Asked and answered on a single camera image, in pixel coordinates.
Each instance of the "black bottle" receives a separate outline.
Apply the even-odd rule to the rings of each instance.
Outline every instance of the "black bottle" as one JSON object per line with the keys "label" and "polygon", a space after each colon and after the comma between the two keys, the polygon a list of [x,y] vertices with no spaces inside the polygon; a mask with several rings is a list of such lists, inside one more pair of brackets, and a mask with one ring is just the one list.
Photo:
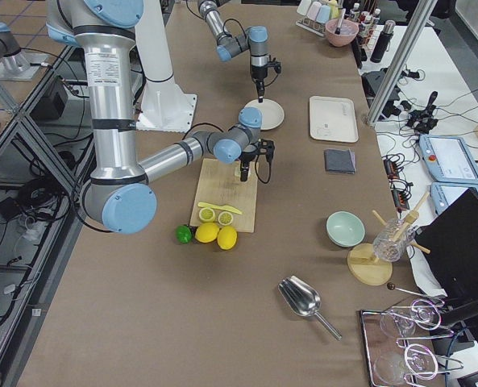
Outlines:
{"label": "black bottle", "polygon": [[380,61],[382,60],[382,57],[385,54],[385,50],[387,50],[387,46],[389,45],[389,41],[393,37],[393,30],[395,25],[396,23],[392,20],[388,20],[387,22],[385,22],[384,29],[378,36],[375,48],[373,49],[373,53],[371,54],[371,62],[380,63]]}

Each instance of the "white plate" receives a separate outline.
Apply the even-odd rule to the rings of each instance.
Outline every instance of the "white plate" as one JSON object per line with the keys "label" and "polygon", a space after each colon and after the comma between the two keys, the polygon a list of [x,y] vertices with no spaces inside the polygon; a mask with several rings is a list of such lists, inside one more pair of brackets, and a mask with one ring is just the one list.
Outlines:
{"label": "white plate", "polygon": [[346,98],[310,97],[310,136],[325,141],[355,143],[359,133],[353,101]]}
{"label": "white plate", "polygon": [[284,109],[278,102],[274,102],[271,99],[264,99],[262,103],[259,103],[257,99],[250,101],[245,107],[256,107],[262,113],[262,131],[269,131],[275,127],[280,126],[284,122]]}

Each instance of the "scoop handle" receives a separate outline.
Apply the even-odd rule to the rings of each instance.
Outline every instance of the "scoop handle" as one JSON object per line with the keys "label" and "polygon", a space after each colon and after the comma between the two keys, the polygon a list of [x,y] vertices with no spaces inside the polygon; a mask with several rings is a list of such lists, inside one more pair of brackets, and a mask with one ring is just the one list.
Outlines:
{"label": "scoop handle", "polygon": [[322,317],[319,312],[315,314],[318,321],[334,336],[337,340],[341,340],[343,336],[337,331],[332,324],[330,324],[326,318]]}

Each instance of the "light green bowl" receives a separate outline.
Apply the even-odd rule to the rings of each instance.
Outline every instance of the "light green bowl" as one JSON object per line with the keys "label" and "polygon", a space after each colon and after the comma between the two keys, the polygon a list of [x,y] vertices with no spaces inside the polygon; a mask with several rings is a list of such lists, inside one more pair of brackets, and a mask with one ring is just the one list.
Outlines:
{"label": "light green bowl", "polygon": [[334,212],[326,221],[326,233],[332,242],[341,248],[356,246],[364,236],[366,230],[362,221],[350,212]]}

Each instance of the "wooden cutting board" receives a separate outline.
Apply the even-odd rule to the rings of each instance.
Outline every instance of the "wooden cutting board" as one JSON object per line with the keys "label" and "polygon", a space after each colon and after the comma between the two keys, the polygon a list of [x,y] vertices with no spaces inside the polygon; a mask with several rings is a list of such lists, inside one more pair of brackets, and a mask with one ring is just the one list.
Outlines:
{"label": "wooden cutting board", "polygon": [[218,206],[230,205],[242,211],[242,214],[233,214],[231,224],[237,232],[253,232],[255,230],[256,187],[258,184],[253,163],[251,174],[247,181],[240,181],[235,176],[235,169],[239,162],[224,164],[216,159],[204,159],[197,183],[196,197],[193,201],[190,226],[199,226],[199,202],[207,202]]}

